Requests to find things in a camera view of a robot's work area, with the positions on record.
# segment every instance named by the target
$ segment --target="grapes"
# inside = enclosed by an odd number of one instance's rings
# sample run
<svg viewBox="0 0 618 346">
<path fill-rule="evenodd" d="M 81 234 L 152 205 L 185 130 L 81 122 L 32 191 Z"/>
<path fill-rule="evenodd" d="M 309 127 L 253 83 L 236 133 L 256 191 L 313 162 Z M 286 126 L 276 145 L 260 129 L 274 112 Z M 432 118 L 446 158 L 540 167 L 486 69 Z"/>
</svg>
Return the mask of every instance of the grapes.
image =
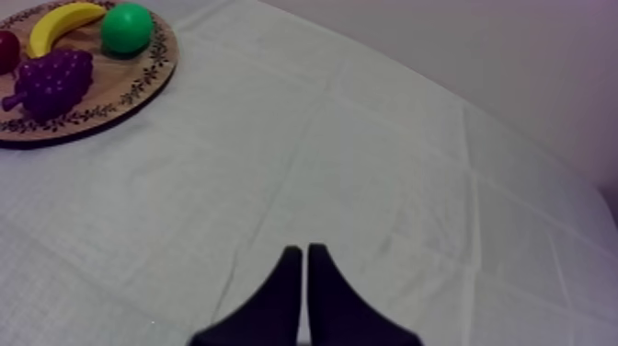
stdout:
<svg viewBox="0 0 618 346">
<path fill-rule="evenodd" d="M 92 84 L 92 54 L 54 50 L 19 67 L 15 95 L 2 99 L 5 111 L 19 103 L 38 122 L 67 113 L 82 101 Z"/>
</svg>

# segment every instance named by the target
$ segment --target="yellow banana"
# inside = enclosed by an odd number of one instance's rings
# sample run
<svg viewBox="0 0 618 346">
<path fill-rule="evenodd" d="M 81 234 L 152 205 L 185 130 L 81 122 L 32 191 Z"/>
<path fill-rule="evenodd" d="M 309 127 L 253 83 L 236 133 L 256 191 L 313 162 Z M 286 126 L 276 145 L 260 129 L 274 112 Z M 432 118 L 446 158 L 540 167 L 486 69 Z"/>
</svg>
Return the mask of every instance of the yellow banana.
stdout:
<svg viewBox="0 0 618 346">
<path fill-rule="evenodd" d="M 105 7 L 90 3 L 73 3 L 53 9 L 30 32 L 28 56 L 39 58 L 47 54 L 59 37 L 103 17 L 106 12 Z"/>
</svg>

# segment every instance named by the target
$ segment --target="white wall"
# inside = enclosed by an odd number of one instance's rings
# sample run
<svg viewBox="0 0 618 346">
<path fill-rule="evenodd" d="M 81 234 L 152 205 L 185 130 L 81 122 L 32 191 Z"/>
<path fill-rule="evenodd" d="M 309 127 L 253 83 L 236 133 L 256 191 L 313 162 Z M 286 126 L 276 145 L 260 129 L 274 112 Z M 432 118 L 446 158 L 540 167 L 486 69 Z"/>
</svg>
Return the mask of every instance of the white wall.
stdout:
<svg viewBox="0 0 618 346">
<path fill-rule="evenodd" d="M 263 1 L 442 84 L 597 183 L 618 177 L 615 0 Z"/>
</svg>

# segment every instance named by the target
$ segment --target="wooden tray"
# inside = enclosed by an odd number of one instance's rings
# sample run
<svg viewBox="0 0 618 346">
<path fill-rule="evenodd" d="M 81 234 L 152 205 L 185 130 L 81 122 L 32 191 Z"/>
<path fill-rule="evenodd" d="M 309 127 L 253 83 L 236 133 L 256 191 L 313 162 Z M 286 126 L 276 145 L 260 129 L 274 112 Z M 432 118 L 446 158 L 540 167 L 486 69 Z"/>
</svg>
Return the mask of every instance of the wooden tray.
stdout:
<svg viewBox="0 0 618 346">
<path fill-rule="evenodd" d="M 21 43 L 22 61 L 29 34 L 37 21 L 54 8 L 74 1 L 60 1 L 23 10 L 0 22 L 0 29 L 14 32 Z M 91 1 L 110 9 L 114 1 Z M 101 52 L 101 20 L 69 32 L 54 48 L 91 52 L 94 83 L 82 102 L 70 112 L 45 123 L 29 119 L 21 106 L 0 109 L 0 146 L 33 148 L 60 144 L 98 133 L 134 114 L 155 97 L 174 72 L 178 49 L 176 37 L 165 21 L 151 12 L 154 32 L 149 46 L 131 59 L 112 59 Z M 0 98 L 13 94 L 16 78 L 0 75 Z"/>
</svg>

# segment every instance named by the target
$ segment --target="white tablecloth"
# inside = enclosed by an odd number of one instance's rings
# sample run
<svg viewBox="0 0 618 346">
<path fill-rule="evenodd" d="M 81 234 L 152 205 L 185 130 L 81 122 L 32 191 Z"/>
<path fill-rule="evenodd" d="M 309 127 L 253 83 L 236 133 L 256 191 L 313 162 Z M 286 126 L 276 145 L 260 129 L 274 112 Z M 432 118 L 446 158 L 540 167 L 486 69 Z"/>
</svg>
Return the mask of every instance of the white tablecloth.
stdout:
<svg viewBox="0 0 618 346">
<path fill-rule="evenodd" d="M 314 241 L 428 346 L 617 344 L 618 233 L 552 157 L 271 6 L 145 4 L 180 44 L 161 96 L 0 151 L 0 345 L 184 345 Z"/>
</svg>

